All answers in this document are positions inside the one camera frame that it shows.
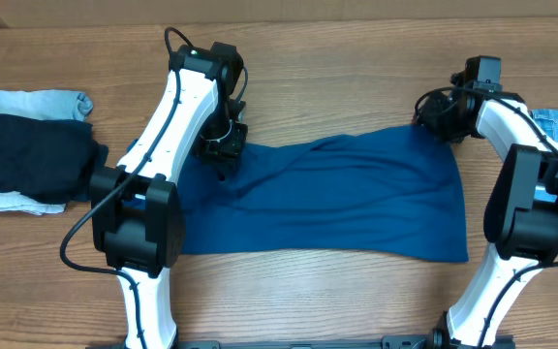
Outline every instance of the table surface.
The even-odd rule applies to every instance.
[[[163,26],[0,30],[0,89],[66,88],[95,103],[88,121],[108,165],[138,137],[163,94]],[[530,108],[558,108],[558,18],[204,24],[181,27],[199,47],[236,45],[250,72],[249,141],[302,143],[410,121],[415,100],[448,84],[466,58],[503,58],[503,85]],[[486,245],[481,219],[500,170],[485,141],[454,149],[470,262],[385,253],[283,250],[182,256],[171,310],[182,338],[224,342],[379,338],[426,333],[464,291]],[[61,238],[88,210],[0,213],[0,348],[82,348],[126,335],[118,282],[77,272]],[[86,225],[73,260],[103,266]],[[558,348],[558,270],[539,275],[502,325],[520,348]]]

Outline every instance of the black cable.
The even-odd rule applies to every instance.
[[[170,31],[173,31],[176,34],[178,34],[187,43],[187,45],[189,45],[191,47],[193,46],[192,44],[190,44],[191,42],[182,33],[180,33],[177,29],[174,29],[174,28],[171,28],[171,27],[167,28],[167,29],[165,29],[165,39],[166,39],[166,45],[168,46],[168,51],[170,52],[170,57],[171,57],[171,45],[170,45],[170,41],[169,41]],[[120,276],[120,277],[126,279],[131,284],[130,289],[133,291],[133,297],[135,299],[135,322],[137,324],[137,331],[138,331],[137,337],[139,338],[139,341],[141,342],[141,347],[143,349],[147,349],[147,344],[145,343],[145,336],[143,335],[143,329],[141,328],[140,294],[139,294],[138,285],[135,282],[135,279],[133,279],[133,277],[131,275],[129,275],[128,273],[120,271],[120,270],[111,270],[111,269],[86,267],[86,266],[78,265],[78,264],[74,263],[73,261],[71,261],[68,258],[68,256],[66,256],[66,248],[68,247],[68,243],[73,238],[73,236],[77,233],[77,231],[90,218],[92,218],[92,216],[94,214],[96,214],[97,211],[99,211],[108,202],[110,202],[111,200],[115,199],[118,195],[120,195],[128,187],[128,185],[133,181],[133,179],[135,179],[135,177],[139,174],[139,172],[143,169],[143,166],[145,166],[145,164],[147,164],[148,162],[152,161],[152,158],[151,158],[152,152],[154,151],[154,149],[158,145],[158,143],[161,140],[161,138],[163,137],[163,135],[165,135],[165,132],[167,132],[167,129],[170,126],[171,120],[173,119],[173,116],[175,115],[175,110],[177,109],[178,104],[180,103],[181,86],[180,86],[180,73],[179,72],[175,72],[175,81],[176,81],[176,86],[177,87],[176,87],[176,91],[175,91],[175,97],[173,98],[173,104],[171,105],[170,113],[168,114],[167,119],[165,120],[165,123],[163,123],[163,127],[161,127],[161,130],[156,135],[156,138],[154,139],[154,141],[152,142],[150,147],[148,147],[147,151],[143,155],[143,158],[141,159],[141,161],[139,162],[137,167],[129,174],[129,176],[126,179],[124,179],[117,187],[115,187],[113,190],[111,190],[111,192],[109,192],[99,203],[97,203],[94,207],[92,207],[92,209],[90,209],[87,213],[85,213],[79,219],[79,221],[73,226],[73,228],[71,228],[71,230],[68,232],[68,234],[64,237],[64,239],[62,240],[62,244],[59,247],[59,257],[61,258],[62,262],[64,262],[64,264],[66,264],[68,267],[70,267],[74,270],[79,270],[79,271],[88,271],[88,272],[96,272],[96,273]]]
[[[237,104],[240,103],[240,99],[242,98],[244,91],[247,89],[247,83],[249,82],[249,71],[247,70],[247,67],[243,66],[242,70],[244,71],[244,83],[242,84],[240,93],[238,93],[238,96],[235,99]]]
[[[473,95],[483,97],[485,99],[493,100],[493,101],[499,103],[500,105],[502,105],[503,107],[509,109],[510,111],[513,111],[514,113],[518,114],[529,125],[531,130],[535,133],[535,135],[540,140],[540,143],[543,143],[544,146],[546,146],[558,159],[558,149],[557,149],[557,147],[554,146],[551,142],[548,141],[546,135],[542,132],[540,127],[533,121],[533,119],[529,115],[522,112],[521,109],[515,108],[514,106],[507,103],[506,101],[499,98],[498,96],[494,95],[493,93],[480,91],[480,90],[475,90],[475,89],[472,89],[472,88],[457,87],[457,86],[456,87],[437,88],[435,90],[427,92],[426,94],[424,94],[423,96],[421,96],[418,99],[418,104],[415,106],[416,110],[418,109],[420,102],[422,100],[424,100],[427,96],[431,95],[432,93],[443,92],[443,91],[453,91],[453,90],[464,91],[464,92],[467,92],[467,93],[470,93],[470,94],[473,94]],[[512,285],[516,281],[520,280],[522,275],[524,275],[528,272],[531,272],[531,271],[534,271],[534,270],[540,270],[540,269],[549,269],[549,268],[558,268],[558,262],[554,262],[554,263],[550,263],[550,264],[537,264],[536,266],[525,268],[525,269],[517,272],[508,281],[508,283],[505,284],[505,286],[503,287],[501,292],[499,292],[499,295],[497,296],[497,298],[494,300],[494,303],[490,307],[490,311],[488,312],[488,315],[485,318],[485,321],[483,323],[483,328],[482,328],[481,334],[480,334],[480,339],[479,339],[478,345],[477,345],[478,349],[483,348],[483,342],[485,341],[485,335],[488,331],[488,328],[490,327],[490,323],[492,322],[492,317],[494,317],[494,312],[496,311],[496,308],[498,307],[499,303],[501,302],[501,300],[503,299],[505,294],[508,292],[508,290],[512,287]]]

